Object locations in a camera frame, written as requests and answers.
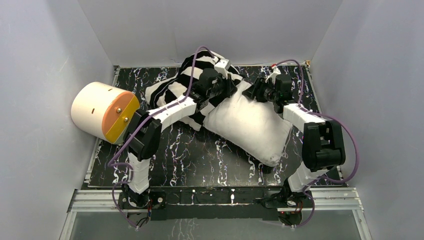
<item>white pillow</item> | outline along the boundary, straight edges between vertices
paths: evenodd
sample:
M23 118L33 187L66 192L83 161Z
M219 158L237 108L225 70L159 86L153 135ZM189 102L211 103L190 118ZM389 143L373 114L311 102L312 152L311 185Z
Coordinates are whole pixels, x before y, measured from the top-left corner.
M213 54L218 57L218 61L222 58L215 52ZM175 76L147 87L145 97L152 108L161 107L186 92L193 58L193 55L186 58ZM217 60L208 51L199 52L193 82L199 80L204 69L213 68L216 63ZM275 167L280 161L292 125L274 112L271 102L257 102L243 96L242 92L250 83L241 81L243 77L234 66L231 65L228 71L237 85L237 92L230 98L217 96L210 99L201 111L180 121L196 131L204 126L241 147L263 164Z
M275 167L282 155L292 124L279 117L271 102L257 102L242 95L251 84L242 81L237 92L215 107L203 126L244 149L263 164Z

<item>metal frame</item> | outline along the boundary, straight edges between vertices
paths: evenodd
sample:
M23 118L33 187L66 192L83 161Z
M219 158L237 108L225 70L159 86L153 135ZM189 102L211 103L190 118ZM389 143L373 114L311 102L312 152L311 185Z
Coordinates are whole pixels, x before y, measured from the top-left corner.
M59 240L68 240L71 238L76 216L76 212L69 212L66 215L65 223L63 225L62 232L60 233Z
M359 231L360 239L371 240L371 233L368 229L367 222L365 221L364 211L353 210L353 216L355 217L355 222Z
M317 211L364 210L355 187L313 187L310 190ZM121 192L118 189L114 191L115 199L119 199ZM112 190L76 190L69 209L71 213L118 211L112 199ZM294 207L277 208L279 212L294 210ZM312 208L305 207L303 210L311 211ZM146 209L130 209L125 212L146 213L147 211Z
M84 183L87 183L87 184L90 183L90 176L92 175L93 166L94 166L94 162L96 160L96 153L97 153L97 149L99 147L100 140L101 140L100 138L96 138L96 140L95 140L93 152L91 153L90 163L88 164L87 173L85 174Z
M112 81L112 86L115 86L118 82L118 76L119 76L119 72L121 71L120 66L116 66L115 68L115 75L113 76L113 81Z

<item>robotic arm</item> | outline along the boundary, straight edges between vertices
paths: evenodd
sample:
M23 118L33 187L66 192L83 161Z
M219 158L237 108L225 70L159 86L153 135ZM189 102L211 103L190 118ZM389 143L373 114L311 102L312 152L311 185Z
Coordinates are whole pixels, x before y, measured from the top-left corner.
M229 60L221 59L213 69L203 70L187 97L181 96L148 111L138 109L137 98L131 92L102 83L91 83L77 95L71 116L80 129L113 144L132 137L128 145L132 176L128 184L122 185L131 206L144 207L149 202L150 159L159 148L161 132L206 107L209 99L218 95L229 98L237 91L228 72L230 65ZM275 65L272 69L268 78L257 78L251 87L243 91L243 95L258 102L272 102L274 111L282 113L285 120L303 133L302 163L284 182L279 195L282 196L279 200L287 204L287 201L306 198L303 192L309 189L309 184L330 169L342 165L346 156L340 124L311 115L301 104L294 103L291 77L281 74ZM140 131L136 132L146 119Z
M129 143L128 157L129 164L132 166L132 180L128 184L124 184L123 191L128 196L129 204L133 207L145 206L149 201L149 165L151 157L156 153L159 147L161 132L181 120L182 118L199 112L208 105L209 99L216 96L231 97L237 87L231 79L228 68L231 63L227 59L221 59L214 68L206 68L199 76L188 97L184 99L184 95L178 99L152 110L138 109L135 111L124 133L124 139L128 139L136 128L148 116L150 118L135 134L135 137Z

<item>glass panel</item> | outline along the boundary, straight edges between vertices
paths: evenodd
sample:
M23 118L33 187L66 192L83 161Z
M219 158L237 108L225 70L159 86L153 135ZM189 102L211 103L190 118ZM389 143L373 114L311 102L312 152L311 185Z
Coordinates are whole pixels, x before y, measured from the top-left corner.
M309 213L303 211L303 218L306 219ZM351 210L316 211L307 225L295 230L274 224L279 222L267 223L260 219L173 219L150 221L135 231L129 228L119 213L79 212L70 239L361 239Z

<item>enclosure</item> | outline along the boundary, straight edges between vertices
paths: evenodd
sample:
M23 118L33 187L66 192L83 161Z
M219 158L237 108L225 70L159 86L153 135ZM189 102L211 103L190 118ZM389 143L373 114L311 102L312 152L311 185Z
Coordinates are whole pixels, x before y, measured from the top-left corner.
M424 167L423 11L418 0L2 1L2 238L422 239L424 194L416 183ZM233 213L199 205L194 212L203 217L175 210L135 231L113 209L111 184L122 176L106 162L116 146L74 125L74 98L88 83L102 82L142 100L145 87L175 74L200 45L247 76L298 60L305 106L340 119L354 134L356 176L348 185L318 182L317 211L307 225L291 231L261 221L256 208ZM291 63L280 69L293 76L299 70ZM177 150L169 146L177 136L187 154L174 164L169 156ZM176 123L162 134L150 185L168 191L169 203L191 203L194 190L272 191L300 162L302 135L292 129L288 139L284 165L267 172L231 142ZM353 170L355 151L347 135L344 142L346 163L329 173L334 178ZM202 167L205 156L210 166ZM173 191L181 192L178 200ZM306 205L304 218L310 212Z

